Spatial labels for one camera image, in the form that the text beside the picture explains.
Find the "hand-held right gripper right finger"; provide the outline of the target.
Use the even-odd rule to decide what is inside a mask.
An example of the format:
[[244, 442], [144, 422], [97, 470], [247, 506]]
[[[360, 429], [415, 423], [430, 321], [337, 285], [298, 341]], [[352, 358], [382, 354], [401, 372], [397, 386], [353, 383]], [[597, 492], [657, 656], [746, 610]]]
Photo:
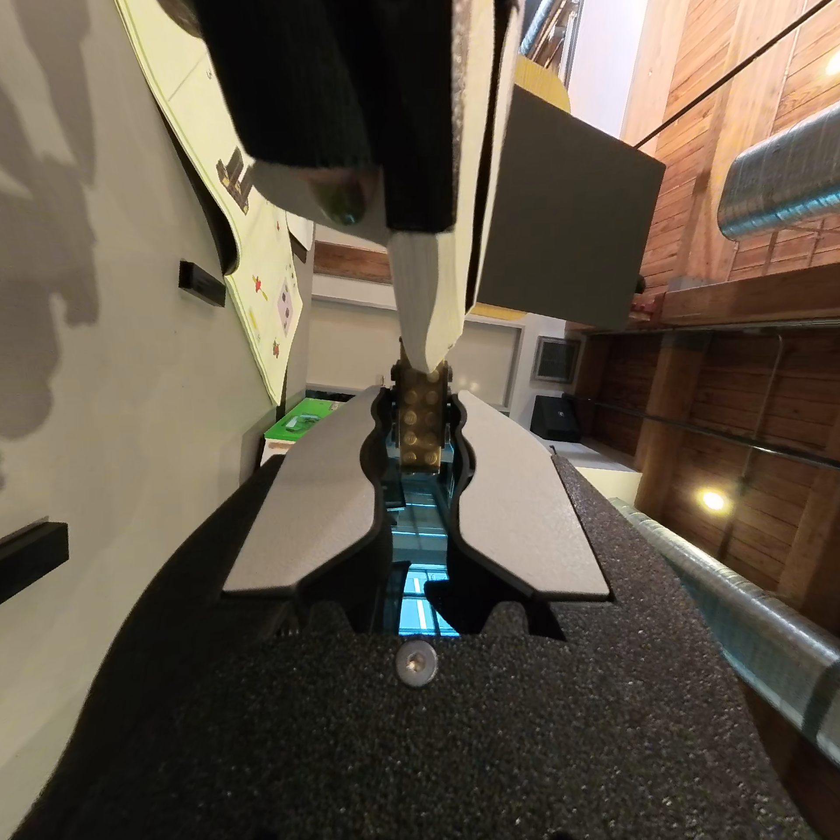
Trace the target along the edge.
[[607, 601], [610, 586], [550, 451], [473, 393], [452, 402], [453, 547], [528, 599]]

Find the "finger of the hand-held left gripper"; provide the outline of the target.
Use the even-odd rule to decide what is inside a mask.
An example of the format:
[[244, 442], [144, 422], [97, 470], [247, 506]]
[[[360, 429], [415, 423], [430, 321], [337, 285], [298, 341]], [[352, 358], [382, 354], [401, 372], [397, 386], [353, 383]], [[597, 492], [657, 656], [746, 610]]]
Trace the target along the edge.
[[433, 240], [426, 371], [454, 346], [477, 301], [520, 46], [519, 2], [453, 6], [455, 223]]
[[436, 365], [428, 334], [437, 295], [437, 240], [433, 234], [393, 232], [388, 247], [402, 346], [410, 365], [428, 373]]

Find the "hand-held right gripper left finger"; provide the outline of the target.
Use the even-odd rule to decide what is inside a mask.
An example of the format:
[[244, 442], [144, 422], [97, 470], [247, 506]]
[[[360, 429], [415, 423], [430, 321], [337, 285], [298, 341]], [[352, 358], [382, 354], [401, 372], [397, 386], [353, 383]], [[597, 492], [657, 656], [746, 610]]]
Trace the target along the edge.
[[226, 595], [293, 595], [360, 543], [375, 522], [362, 465], [375, 432], [372, 386], [319, 420], [288, 451], [224, 583]]

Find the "tan toy brick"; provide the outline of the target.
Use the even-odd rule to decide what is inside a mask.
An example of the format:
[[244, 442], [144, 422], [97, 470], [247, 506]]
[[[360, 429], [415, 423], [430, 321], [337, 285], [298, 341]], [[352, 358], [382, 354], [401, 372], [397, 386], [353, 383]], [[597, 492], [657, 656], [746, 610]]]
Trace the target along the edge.
[[447, 437], [448, 402], [453, 374], [444, 360], [428, 373], [414, 368], [400, 346], [392, 367], [395, 407], [394, 439], [401, 470], [407, 474], [439, 473]]

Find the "person's left hand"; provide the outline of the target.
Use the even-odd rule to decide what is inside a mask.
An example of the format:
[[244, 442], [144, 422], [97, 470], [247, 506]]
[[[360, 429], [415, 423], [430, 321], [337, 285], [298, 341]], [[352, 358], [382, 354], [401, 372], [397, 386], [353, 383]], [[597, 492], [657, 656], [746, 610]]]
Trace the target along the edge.
[[323, 215], [339, 226], [362, 222], [369, 213], [380, 181], [377, 169], [316, 170], [309, 188]]

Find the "green box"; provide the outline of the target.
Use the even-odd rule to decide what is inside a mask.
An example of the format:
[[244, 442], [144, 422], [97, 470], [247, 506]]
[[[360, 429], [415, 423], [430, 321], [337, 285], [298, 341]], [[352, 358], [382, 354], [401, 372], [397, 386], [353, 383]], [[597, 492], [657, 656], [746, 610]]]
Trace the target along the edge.
[[330, 399], [305, 397], [266, 430], [262, 459], [286, 454], [310, 429], [337, 410], [341, 404], [340, 401]]

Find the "black speaker box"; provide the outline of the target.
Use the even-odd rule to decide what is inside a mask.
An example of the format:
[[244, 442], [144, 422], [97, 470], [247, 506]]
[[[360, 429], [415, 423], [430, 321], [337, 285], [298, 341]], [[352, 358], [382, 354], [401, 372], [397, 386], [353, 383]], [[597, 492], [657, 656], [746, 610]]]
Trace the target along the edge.
[[550, 442], [579, 444], [582, 431], [573, 398], [564, 393], [536, 395], [529, 431]]

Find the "yellow round object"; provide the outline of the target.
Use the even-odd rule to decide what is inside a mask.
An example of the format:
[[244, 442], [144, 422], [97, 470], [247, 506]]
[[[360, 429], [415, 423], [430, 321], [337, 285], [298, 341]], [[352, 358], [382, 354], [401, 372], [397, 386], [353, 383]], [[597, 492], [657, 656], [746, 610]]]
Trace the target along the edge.
[[535, 61], [517, 56], [514, 75], [516, 85], [557, 109], [571, 113], [569, 93], [556, 73]]

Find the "dark grey box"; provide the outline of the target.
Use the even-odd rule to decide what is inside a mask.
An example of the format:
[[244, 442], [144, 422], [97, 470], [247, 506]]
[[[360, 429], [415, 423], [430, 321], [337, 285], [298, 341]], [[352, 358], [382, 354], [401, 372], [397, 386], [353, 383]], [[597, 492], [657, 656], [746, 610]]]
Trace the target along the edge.
[[623, 329], [665, 169], [515, 85], [478, 303]]

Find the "dark wooden block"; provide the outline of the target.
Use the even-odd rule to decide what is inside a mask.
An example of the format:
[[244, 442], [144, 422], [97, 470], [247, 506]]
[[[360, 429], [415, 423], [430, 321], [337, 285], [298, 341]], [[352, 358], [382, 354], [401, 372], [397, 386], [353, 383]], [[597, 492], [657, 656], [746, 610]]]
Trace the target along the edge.
[[177, 287], [215, 308], [225, 308], [226, 284], [212, 276], [196, 263], [180, 260]]
[[4, 604], [70, 557], [69, 526], [41, 520], [1, 538], [1, 603]]

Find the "open instruction booklet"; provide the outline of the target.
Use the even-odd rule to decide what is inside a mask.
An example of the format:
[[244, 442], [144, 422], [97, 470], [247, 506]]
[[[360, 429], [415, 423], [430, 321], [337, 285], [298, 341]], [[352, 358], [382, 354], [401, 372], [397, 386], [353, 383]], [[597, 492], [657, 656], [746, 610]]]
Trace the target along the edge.
[[228, 294], [269, 397], [280, 403], [301, 295], [286, 213], [260, 195], [202, 40], [159, 2], [117, 1], [143, 75], [235, 246]]

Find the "silver ventilation duct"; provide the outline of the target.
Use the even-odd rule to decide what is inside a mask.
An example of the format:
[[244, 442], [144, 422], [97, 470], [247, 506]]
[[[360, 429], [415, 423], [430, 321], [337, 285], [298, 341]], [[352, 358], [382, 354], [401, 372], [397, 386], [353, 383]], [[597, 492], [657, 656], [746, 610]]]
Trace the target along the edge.
[[838, 215], [838, 103], [741, 152], [721, 190], [717, 225], [733, 242]]
[[837, 767], [838, 639], [635, 507], [610, 502], [676, 572], [742, 681]]

